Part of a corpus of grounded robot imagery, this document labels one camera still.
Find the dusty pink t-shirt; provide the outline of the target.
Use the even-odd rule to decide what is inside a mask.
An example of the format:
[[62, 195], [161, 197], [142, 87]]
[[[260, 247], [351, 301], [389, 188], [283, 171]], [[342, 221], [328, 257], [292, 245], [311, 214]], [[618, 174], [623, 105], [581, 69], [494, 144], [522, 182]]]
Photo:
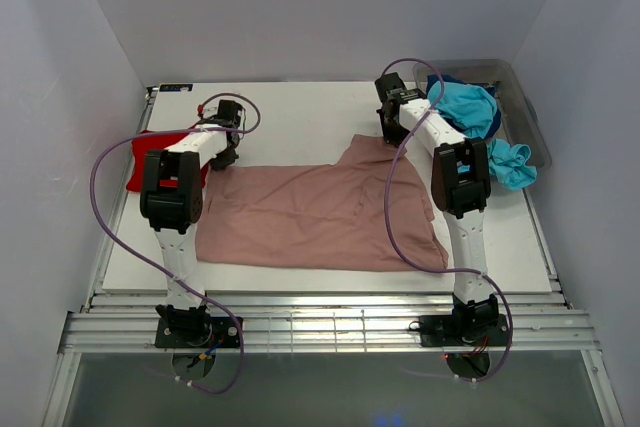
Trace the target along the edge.
[[395, 272], [444, 270], [434, 208], [413, 164], [356, 135], [334, 164], [229, 167], [209, 173], [196, 230], [208, 263]]

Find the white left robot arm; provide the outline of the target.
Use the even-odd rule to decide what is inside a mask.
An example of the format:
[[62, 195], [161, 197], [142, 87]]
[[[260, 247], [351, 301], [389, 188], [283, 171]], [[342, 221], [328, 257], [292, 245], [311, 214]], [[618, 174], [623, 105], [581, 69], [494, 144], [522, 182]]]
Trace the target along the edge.
[[187, 134], [172, 134], [168, 144], [149, 148], [143, 157], [140, 211], [158, 241], [169, 272], [166, 301], [156, 307], [161, 333], [180, 347], [206, 345], [213, 323], [202, 300], [204, 287], [196, 258], [196, 229], [204, 207], [204, 175], [237, 160], [244, 108], [221, 100]]

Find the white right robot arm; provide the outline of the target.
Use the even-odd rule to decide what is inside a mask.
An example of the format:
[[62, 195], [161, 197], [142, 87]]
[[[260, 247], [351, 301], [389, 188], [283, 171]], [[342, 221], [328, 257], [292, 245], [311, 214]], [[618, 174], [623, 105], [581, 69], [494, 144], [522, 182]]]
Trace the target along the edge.
[[503, 345], [499, 336], [507, 327], [488, 279], [483, 230], [491, 194], [487, 146], [451, 126], [423, 92], [407, 88], [397, 73], [382, 74], [374, 85], [384, 140], [402, 151], [415, 139], [431, 155], [431, 197], [449, 229], [453, 308], [447, 315], [418, 319], [421, 345]]

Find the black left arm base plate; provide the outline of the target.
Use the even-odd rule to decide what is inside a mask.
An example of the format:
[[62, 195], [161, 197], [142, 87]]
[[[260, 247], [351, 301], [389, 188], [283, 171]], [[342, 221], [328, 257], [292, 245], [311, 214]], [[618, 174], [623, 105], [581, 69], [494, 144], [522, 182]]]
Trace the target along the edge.
[[160, 319], [154, 346], [160, 349], [239, 348], [239, 329], [228, 317], [210, 317], [202, 324]]

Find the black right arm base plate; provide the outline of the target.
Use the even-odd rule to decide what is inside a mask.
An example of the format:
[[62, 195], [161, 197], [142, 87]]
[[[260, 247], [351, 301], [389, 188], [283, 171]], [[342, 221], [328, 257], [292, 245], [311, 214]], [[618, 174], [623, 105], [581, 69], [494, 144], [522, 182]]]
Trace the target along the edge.
[[409, 324], [408, 330], [417, 333], [422, 347], [504, 347], [511, 329], [504, 315], [494, 325], [458, 326], [452, 315], [423, 315]]

